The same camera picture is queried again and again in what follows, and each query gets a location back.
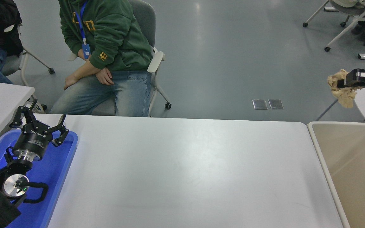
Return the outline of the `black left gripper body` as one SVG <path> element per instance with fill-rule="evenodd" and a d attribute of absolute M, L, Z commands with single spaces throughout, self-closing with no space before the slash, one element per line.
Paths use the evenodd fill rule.
<path fill-rule="evenodd" d="M 49 142 L 53 139 L 52 133 L 45 133 L 49 128 L 49 126 L 23 126 L 13 147 L 14 156 L 19 157 L 21 152 L 28 151 L 35 154 L 36 158 L 43 158 Z"/>

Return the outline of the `person's right hand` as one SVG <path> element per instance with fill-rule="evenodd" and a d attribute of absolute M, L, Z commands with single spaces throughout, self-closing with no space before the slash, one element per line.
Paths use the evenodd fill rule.
<path fill-rule="evenodd" d="M 104 85 L 113 85 L 112 74 L 109 69 L 104 68 L 95 74 L 97 80 Z"/>

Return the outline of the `person's left hand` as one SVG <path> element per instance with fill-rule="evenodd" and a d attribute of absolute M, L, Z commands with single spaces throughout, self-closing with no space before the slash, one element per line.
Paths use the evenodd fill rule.
<path fill-rule="evenodd" d="M 69 76 L 67 76 L 65 78 L 65 85 L 64 85 L 64 90 L 66 90 L 68 87 L 74 85 L 75 83 L 78 82 L 78 78 L 74 75 L 74 74 L 71 74 Z"/>

